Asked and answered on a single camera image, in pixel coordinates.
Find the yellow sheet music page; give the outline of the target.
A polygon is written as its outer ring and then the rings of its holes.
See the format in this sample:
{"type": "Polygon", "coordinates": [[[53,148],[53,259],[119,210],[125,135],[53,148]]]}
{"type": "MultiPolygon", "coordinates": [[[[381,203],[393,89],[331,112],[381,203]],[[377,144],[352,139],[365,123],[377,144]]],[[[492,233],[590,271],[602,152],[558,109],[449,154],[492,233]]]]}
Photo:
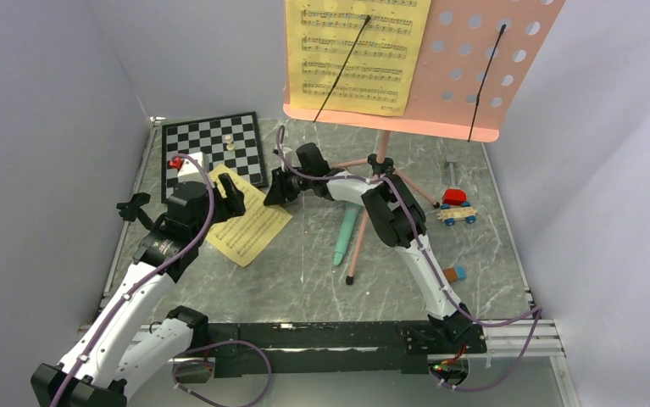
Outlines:
{"type": "Polygon", "coordinates": [[[294,109],[401,116],[429,1],[286,1],[287,87],[294,109]]]}
{"type": "Polygon", "coordinates": [[[214,224],[206,241],[235,264],[246,267],[273,241],[292,219],[280,206],[264,206],[265,194],[223,164],[209,175],[217,178],[227,174],[244,194],[246,212],[242,216],[214,224]]]}

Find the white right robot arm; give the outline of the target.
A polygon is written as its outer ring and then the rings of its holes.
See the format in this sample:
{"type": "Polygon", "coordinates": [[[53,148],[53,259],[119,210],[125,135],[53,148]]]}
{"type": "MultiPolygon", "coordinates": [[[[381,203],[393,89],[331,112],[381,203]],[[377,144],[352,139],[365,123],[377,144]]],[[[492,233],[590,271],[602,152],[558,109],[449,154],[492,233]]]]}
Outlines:
{"type": "Polygon", "coordinates": [[[331,167],[313,143],[296,151],[298,166],[282,163],[271,171],[272,185],[264,205],[282,205],[312,191],[318,197],[356,204],[369,216],[377,237],[393,248],[407,266],[425,300],[425,324],[401,323],[397,332],[411,354],[484,354],[481,326],[468,318],[468,309],[447,281],[426,234],[424,210],[400,176],[354,175],[331,167]]]}

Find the yellow sheet music bottom page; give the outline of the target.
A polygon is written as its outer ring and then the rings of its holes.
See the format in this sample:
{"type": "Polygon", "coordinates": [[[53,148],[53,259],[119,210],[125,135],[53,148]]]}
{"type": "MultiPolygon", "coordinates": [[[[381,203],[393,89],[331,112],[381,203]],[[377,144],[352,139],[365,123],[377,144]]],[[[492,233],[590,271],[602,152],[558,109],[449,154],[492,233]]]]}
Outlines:
{"type": "Polygon", "coordinates": [[[292,219],[280,206],[264,206],[265,194],[223,164],[209,175],[217,178],[227,174],[244,194],[246,212],[242,216],[214,224],[206,241],[235,264],[246,267],[273,241],[292,219]]]}

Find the pink perforated music stand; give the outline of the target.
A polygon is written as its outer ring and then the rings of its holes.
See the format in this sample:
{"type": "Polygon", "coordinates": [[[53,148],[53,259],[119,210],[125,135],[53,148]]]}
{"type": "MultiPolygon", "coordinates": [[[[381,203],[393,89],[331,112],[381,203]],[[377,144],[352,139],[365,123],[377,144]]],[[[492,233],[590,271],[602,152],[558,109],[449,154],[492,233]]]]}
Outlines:
{"type": "Polygon", "coordinates": [[[560,1],[429,2],[403,115],[294,109],[289,104],[287,59],[285,114],[297,120],[389,132],[496,141],[509,106],[564,5],[560,1]]]}

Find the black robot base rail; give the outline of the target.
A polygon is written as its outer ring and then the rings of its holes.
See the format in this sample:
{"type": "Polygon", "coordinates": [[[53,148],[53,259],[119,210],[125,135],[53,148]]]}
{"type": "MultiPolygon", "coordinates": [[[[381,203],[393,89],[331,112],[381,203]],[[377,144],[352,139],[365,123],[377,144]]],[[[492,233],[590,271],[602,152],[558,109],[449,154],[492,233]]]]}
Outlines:
{"type": "Polygon", "coordinates": [[[481,326],[459,317],[431,321],[212,323],[180,305],[167,318],[194,330],[193,360],[212,360],[214,377],[251,374],[400,371],[425,374],[438,355],[484,354],[481,326]]]}

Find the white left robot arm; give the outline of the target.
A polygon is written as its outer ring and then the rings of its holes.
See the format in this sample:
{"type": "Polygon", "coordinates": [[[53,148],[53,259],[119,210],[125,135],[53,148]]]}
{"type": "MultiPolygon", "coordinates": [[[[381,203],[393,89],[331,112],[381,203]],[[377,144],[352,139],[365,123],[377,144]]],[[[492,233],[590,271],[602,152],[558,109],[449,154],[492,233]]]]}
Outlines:
{"type": "Polygon", "coordinates": [[[154,306],[198,256],[208,222],[244,214],[244,194],[221,174],[211,189],[184,181],[167,210],[141,240],[125,278],[91,328],[55,365],[39,365],[31,386],[41,406],[125,406],[135,392],[178,354],[196,356],[210,344],[208,317],[180,305],[155,331],[134,343],[154,306]]]}

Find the yellow sheet music top page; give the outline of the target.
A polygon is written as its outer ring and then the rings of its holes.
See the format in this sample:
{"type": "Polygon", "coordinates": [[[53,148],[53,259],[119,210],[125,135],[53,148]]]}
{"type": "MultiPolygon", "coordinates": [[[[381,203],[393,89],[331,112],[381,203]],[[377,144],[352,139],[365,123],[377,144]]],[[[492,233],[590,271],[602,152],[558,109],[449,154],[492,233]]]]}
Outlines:
{"type": "Polygon", "coordinates": [[[429,1],[286,1],[287,87],[294,109],[401,116],[429,1]]]}

